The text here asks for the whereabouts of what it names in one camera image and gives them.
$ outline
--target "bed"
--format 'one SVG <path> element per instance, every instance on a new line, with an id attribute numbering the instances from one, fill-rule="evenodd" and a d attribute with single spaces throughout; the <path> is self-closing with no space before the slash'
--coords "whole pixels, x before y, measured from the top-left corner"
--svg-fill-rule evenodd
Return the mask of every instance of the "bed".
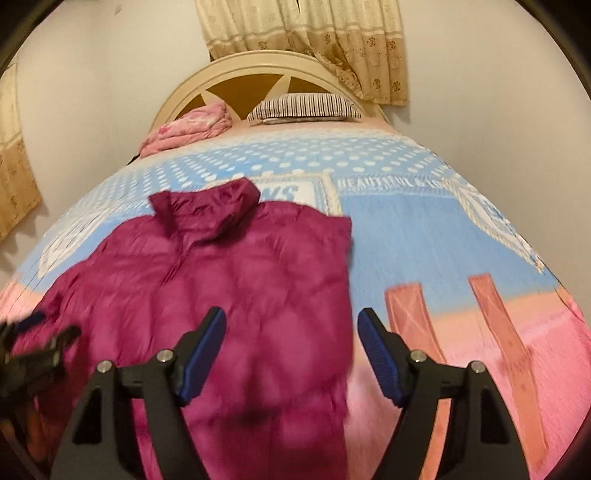
<path id="1" fill-rule="evenodd" d="M 252 125 L 265 98 L 333 92 L 359 122 Z M 152 213 L 147 197 L 249 177 L 262 200 L 290 200 L 353 220 L 353 314 L 371 306 L 411 349 L 465 367 L 482 360 L 517 425 L 531 477 L 543 479 L 591 404 L 591 336 L 577 304 L 501 212 L 441 158 L 388 124 L 313 58 L 267 51 L 213 62 L 180 85 L 152 127 L 223 99 L 235 126 L 138 160 L 53 225 L 0 297 L 0 318 L 26 316 L 66 269 L 123 221 Z M 398 410 L 383 398 L 355 338 L 346 441 L 351 480 L 371 478 Z M 449 404 L 441 402 L 424 479 L 434 478 Z"/>

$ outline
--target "curtain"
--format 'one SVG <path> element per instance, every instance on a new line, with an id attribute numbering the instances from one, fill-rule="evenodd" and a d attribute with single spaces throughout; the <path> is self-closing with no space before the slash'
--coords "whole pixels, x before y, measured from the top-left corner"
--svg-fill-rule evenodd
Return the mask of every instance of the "curtain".
<path id="1" fill-rule="evenodd" d="M 359 98 L 406 105 L 407 67 L 397 0 L 300 0 L 314 56 Z"/>
<path id="2" fill-rule="evenodd" d="M 17 64 L 0 77 L 0 241 L 41 202 L 22 141 Z"/>
<path id="3" fill-rule="evenodd" d="M 195 0 L 195 3 L 214 60 L 250 50 L 309 53 L 296 0 Z"/>
<path id="4" fill-rule="evenodd" d="M 214 59 L 248 50 L 315 56 L 361 99 L 406 105 L 397 0 L 196 0 Z"/>

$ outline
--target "pillow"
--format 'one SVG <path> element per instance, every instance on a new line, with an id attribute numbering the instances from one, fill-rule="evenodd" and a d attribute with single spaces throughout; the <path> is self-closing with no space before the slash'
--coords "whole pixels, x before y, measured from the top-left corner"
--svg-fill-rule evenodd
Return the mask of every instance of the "pillow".
<path id="1" fill-rule="evenodd" d="M 334 93 L 287 93 L 263 100 L 248 114 L 247 120 L 302 117 L 361 118 L 351 101 Z"/>

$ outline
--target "blue clamp pad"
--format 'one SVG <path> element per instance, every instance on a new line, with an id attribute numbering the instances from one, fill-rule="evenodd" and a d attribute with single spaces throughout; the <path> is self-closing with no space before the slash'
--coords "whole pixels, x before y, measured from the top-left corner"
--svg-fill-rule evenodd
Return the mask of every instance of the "blue clamp pad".
<path id="1" fill-rule="evenodd" d="M 212 307 L 197 330 L 185 333 L 174 348 L 172 385 L 182 406 L 201 394 L 225 335 L 226 314 Z"/>
<path id="2" fill-rule="evenodd" d="M 384 328 L 372 309 L 359 312 L 357 331 L 384 397 L 398 407 L 405 406 L 410 396 L 406 387 L 410 351 L 399 335 Z"/>

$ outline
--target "metal screw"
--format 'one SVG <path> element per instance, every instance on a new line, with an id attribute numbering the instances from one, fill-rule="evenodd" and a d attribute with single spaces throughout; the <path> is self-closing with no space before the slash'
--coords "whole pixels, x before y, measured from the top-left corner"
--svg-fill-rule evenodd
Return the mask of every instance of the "metal screw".
<path id="1" fill-rule="evenodd" d="M 486 366 L 480 360 L 474 360 L 470 364 L 470 368 L 472 369 L 472 371 L 474 373 L 477 373 L 477 374 L 483 374 L 484 372 L 486 372 Z"/>
<path id="2" fill-rule="evenodd" d="M 174 356 L 174 352 L 172 350 L 160 350 L 158 352 L 158 354 L 156 354 L 156 358 L 158 359 L 158 362 L 168 362 L 169 360 L 172 360 Z"/>
<path id="3" fill-rule="evenodd" d="M 422 350 L 413 350 L 410 352 L 410 359 L 416 364 L 420 364 L 427 359 L 427 354 Z"/>
<path id="4" fill-rule="evenodd" d="M 96 370 L 102 374 L 107 373 L 111 368 L 113 368 L 113 362 L 110 360 L 103 360 L 96 366 Z"/>

